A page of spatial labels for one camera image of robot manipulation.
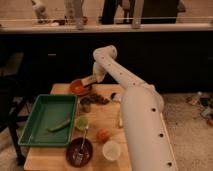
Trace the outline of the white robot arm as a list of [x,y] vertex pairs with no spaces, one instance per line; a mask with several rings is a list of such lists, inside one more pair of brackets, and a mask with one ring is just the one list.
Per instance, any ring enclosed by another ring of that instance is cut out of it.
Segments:
[[120,106],[132,171],[178,171],[162,116],[162,96],[116,57],[113,45],[95,49],[93,74],[83,84],[100,83],[109,73],[124,89]]

